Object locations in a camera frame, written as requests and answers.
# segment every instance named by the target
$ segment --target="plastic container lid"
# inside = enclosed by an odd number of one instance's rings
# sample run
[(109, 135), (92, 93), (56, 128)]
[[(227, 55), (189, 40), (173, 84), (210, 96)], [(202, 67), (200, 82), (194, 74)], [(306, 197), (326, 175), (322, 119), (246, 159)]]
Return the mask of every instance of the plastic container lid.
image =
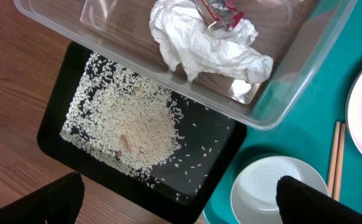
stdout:
[(200, 74), (189, 83), (181, 69), (168, 71), (148, 26), (155, 1), (14, 0), (23, 14), (41, 24), (257, 129), (272, 129), (284, 119), (356, 4), (356, 0), (235, 0), (259, 32), (252, 47), (275, 61), (269, 82), (244, 83), (246, 91), (238, 92), (240, 82), (222, 75)]

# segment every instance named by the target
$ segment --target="black tray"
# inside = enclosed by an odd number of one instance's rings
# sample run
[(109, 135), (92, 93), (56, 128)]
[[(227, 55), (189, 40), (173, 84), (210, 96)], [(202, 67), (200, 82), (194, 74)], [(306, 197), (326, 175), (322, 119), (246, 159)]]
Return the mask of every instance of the black tray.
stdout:
[[(200, 172), (205, 172), (207, 177), (200, 178), (201, 188), (195, 193), (194, 190), (197, 185), (191, 187), (182, 185), (179, 182), (179, 180), (185, 178), (183, 176), (184, 171), (174, 168), (174, 165), (167, 164), (153, 169), (151, 175), (154, 177), (155, 174), (158, 174), (161, 177), (166, 177), (166, 182), (161, 183), (160, 187), (156, 186), (155, 189), (151, 189), (138, 178), (124, 175), (114, 168), (99, 162), (85, 151), (64, 141), (59, 136), (70, 102), (79, 85), (90, 54), (89, 49), (75, 42), (72, 42), (67, 49), (38, 132), (37, 142), (40, 149), (48, 156), (169, 222), (193, 223), (200, 215), (216, 185), (225, 173), (227, 166), (243, 143), (247, 134), (246, 126), (213, 110), (208, 111), (203, 105), (192, 103), (193, 101), (190, 100), (188, 106), (190, 107), (189, 111), (192, 111), (192, 113), (184, 114), (181, 124), (185, 122), (191, 123), (195, 120), (198, 120), (199, 124), (208, 123), (209, 121), (211, 127), (206, 128), (203, 132), (201, 129), (200, 131), (191, 129), (191, 125), (188, 128), (180, 127), (180, 135), (191, 131), (195, 133), (188, 134), (190, 138), (186, 138), (188, 146), (192, 147), (180, 149), (174, 153), (174, 156), (179, 158), (178, 156), (185, 155), (185, 152), (181, 153), (183, 150), (188, 150), (190, 154), (194, 153), (194, 151), (200, 151), (201, 153), (200, 146), (202, 145), (206, 145), (207, 151), (212, 147), (213, 151), (211, 153), (216, 155), (210, 156), (210, 159), (207, 157), (208, 162), (202, 165), (203, 169), (200, 169), (203, 170)], [(178, 103), (183, 101), (183, 97), (177, 93), (173, 93), (173, 98), (178, 98)], [(209, 145), (209, 142), (214, 142), (213, 139), (220, 140), (219, 138), (222, 140), (220, 144), (216, 144), (216, 146)], [(191, 177), (196, 176), (197, 173), (197, 171), (190, 172), (190, 175)], [(175, 200), (176, 192), (181, 193), (182, 200)]]

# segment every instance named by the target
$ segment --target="wooden floor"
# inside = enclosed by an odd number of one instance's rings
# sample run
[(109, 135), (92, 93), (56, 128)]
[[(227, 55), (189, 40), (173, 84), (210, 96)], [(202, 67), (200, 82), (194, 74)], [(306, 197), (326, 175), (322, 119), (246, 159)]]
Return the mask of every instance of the wooden floor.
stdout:
[[(12, 0), (0, 0), (0, 208), (72, 172), (36, 142), (69, 43), (23, 16)], [(94, 181), (83, 181), (77, 223), (166, 223)]]

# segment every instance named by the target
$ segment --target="white bowl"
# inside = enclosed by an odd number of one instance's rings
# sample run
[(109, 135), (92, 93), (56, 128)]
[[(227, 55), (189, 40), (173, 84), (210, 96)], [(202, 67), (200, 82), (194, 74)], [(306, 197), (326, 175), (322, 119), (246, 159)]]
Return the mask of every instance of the white bowl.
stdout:
[(276, 187), (289, 175), (328, 195), (321, 175), (306, 162), (287, 156), (271, 156), (248, 165), (236, 178), (231, 192), (233, 214), (239, 223), (281, 224)]

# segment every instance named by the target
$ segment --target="crumpled white tissue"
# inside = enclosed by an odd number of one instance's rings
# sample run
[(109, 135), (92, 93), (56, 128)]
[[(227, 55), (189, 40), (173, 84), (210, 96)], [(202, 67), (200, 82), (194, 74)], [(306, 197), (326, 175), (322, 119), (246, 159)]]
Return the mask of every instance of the crumpled white tissue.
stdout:
[(182, 63), (190, 82), (209, 72), (255, 84), (272, 71), (272, 58), (249, 47), (258, 33), (246, 19), (232, 31), (210, 32), (193, 0), (158, 0), (149, 25), (169, 69)]

